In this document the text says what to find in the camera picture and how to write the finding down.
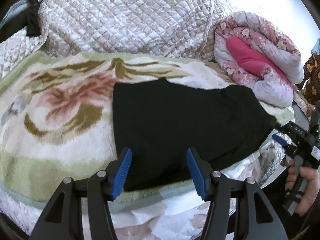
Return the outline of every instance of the white label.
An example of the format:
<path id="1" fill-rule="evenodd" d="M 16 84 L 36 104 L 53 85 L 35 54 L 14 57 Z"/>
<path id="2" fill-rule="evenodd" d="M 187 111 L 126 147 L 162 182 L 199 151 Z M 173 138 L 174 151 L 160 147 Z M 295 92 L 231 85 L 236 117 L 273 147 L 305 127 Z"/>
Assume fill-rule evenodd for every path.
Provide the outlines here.
<path id="1" fill-rule="evenodd" d="M 313 147 L 311 155 L 320 161 L 320 150 L 316 146 Z"/>

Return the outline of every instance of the white wall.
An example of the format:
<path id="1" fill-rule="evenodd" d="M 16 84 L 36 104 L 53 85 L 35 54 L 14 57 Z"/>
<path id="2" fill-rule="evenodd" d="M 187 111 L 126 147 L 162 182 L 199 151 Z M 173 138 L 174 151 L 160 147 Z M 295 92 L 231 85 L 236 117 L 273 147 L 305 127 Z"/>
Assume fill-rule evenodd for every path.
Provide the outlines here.
<path id="1" fill-rule="evenodd" d="M 286 33 L 301 52 L 302 61 L 320 38 L 320 30 L 300 0 L 229 0 L 240 10 L 267 18 Z"/>

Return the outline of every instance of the brown floral clothing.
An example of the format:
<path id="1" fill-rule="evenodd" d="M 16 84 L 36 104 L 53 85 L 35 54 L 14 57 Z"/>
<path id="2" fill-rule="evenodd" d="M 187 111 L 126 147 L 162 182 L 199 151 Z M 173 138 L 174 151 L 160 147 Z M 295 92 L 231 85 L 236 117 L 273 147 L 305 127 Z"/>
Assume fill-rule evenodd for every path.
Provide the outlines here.
<path id="1" fill-rule="evenodd" d="M 308 80 L 303 91 L 303 96 L 310 104 L 315 104 L 320 100 L 320 55 L 312 54 L 310 59 L 304 65 L 304 80 Z"/>

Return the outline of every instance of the silver bolt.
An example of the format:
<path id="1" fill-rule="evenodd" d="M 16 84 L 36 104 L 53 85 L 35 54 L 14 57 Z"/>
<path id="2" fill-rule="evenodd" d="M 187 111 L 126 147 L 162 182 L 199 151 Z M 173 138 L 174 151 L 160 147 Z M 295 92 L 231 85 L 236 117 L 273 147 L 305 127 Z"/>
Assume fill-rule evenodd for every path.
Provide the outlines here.
<path id="1" fill-rule="evenodd" d="M 70 177 L 65 177 L 65 178 L 63 179 L 63 183 L 64 183 L 64 184 L 69 184 L 71 181 L 72 181 L 72 179 L 71 179 Z"/>
<path id="2" fill-rule="evenodd" d="M 220 178 L 221 177 L 221 172 L 220 171 L 214 171 L 212 173 L 212 176 L 216 177 L 216 178 Z"/>
<path id="3" fill-rule="evenodd" d="M 249 184 L 255 184 L 255 183 L 256 183 L 256 181 L 254 180 L 254 178 L 247 178 L 247 182 L 248 182 Z"/>
<path id="4" fill-rule="evenodd" d="M 106 176 L 106 172 L 105 171 L 98 171 L 98 173 L 97 173 L 97 175 L 98 175 L 98 177 L 104 177 L 104 176 Z"/>

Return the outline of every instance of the blue rubber tip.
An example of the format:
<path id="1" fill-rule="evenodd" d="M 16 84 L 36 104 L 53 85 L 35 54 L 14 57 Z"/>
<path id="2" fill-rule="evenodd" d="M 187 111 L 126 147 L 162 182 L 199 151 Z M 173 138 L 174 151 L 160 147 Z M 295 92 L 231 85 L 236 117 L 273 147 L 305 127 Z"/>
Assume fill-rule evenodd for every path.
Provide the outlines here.
<path id="1" fill-rule="evenodd" d="M 128 149 L 112 182 L 112 200 L 115 200 L 122 192 L 125 180 L 127 178 L 131 166 L 131 161 L 132 152 L 130 149 Z"/>
<path id="2" fill-rule="evenodd" d="M 275 140 L 276 142 L 280 143 L 282 145 L 282 147 L 286 147 L 288 144 L 286 142 L 286 140 L 282 139 L 280 136 L 273 134 L 272 135 L 273 140 Z"/>
<path id="3" fill-rule="evenodd" d="M 205 179 L 191 149 L 187 150 L 186 158 L 193 183 L 196 187 L 196 191 L 198 195 L 202 197 L 202 200 L 204 200 L 207 196 L 207 191 L 205 189 Z"/>

